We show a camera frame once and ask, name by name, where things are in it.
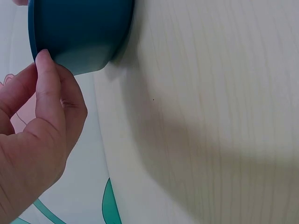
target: skin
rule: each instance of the skin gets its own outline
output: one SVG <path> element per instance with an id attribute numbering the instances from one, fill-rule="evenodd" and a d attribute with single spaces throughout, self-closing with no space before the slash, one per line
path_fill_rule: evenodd
<path id="1" fill-rule="evenodd" d="M 15 134 L 10 119 L 35 92 L 36 119 Z M 86 117 L 74 76 L 47 50 L 0 89 L 0 224 L 15 220 L 59 180 Z"/>

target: bowl rim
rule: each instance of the bowl rim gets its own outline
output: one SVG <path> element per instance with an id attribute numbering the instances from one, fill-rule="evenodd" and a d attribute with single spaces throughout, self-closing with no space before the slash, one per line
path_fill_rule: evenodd
<path id="1" fill-rule="evenodd" d="M 36 35 L 35 35 L 35 26 L 34 26 L 34 4 L 35 0 L 28 1 L 28 34 L 29 34 L 29 42 L 31 53 L 34 61 L 37 56 L 37 46 L 36 46 Z"/>

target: light wood grain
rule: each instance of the light wood grain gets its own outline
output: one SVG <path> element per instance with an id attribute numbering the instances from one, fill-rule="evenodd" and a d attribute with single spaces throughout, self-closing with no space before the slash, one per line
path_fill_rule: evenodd
<path id="1" fill-rule="evenodd" d="M 299 1 L 137 0 L 94 76 L 124 224 L 299 223 Z"/>

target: pink floral pattern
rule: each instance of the pink floral pattern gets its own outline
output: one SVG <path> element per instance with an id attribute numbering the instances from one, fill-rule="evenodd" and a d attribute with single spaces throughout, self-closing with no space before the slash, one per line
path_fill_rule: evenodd
<path id="1" fill-rule="evenodd" d="M 0 82 L 0 89 L 14 78 L 9 74 L 5 77 L 3 83 Z M 22 132 L 25 126 L 35 118 L 36 95 L 31 97 L 28 102 L 11 118 L 16 133 Z"/>

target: finger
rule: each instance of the finger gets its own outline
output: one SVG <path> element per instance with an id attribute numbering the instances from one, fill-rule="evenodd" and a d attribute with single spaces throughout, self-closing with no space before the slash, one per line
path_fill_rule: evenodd
<path id="1" fill-rule="evenodd" d="M 65 67 L 57 65 L 61 81 L 61 103 L 66 123 L 68 155 L 77 143 L 87 117 L 87 108 L 75 77 Z"/>
<path id="2" fill-rule="evenodd" d="M 28 5 L 28 0 L 13 0 L 13 2 L 18 6 L 26 6 Z"/>
<path id="3" fill-rule="evenodd" d="M 36 57 L 36 118 L 50 123 L 60 133 L 65 131 L 64 111 L 60 103 L 60 78 L 56 64 L 47 50 Z"/>
<path id="4" fill-rule="evenodd" d="M 36 91 L 37 71 L 31 64 L 0 89 L 0 110 L 11 117 Z"/>

